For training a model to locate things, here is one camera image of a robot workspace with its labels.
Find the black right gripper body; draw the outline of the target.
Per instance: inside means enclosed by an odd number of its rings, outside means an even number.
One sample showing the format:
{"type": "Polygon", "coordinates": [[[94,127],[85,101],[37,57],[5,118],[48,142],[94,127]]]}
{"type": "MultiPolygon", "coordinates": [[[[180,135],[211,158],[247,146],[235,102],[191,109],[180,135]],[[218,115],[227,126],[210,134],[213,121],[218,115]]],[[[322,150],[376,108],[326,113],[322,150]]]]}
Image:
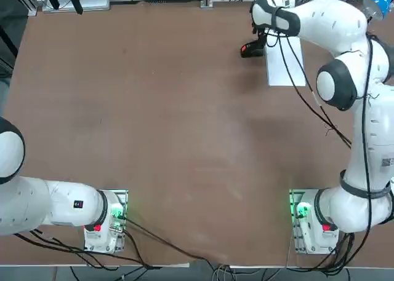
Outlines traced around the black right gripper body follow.
{"type": "Polygon", "coordinates": [[[265,36],[268,31],[268,23],[266,21],[257,21],[252,18],[252,33],[258,37],[265,36]]]}

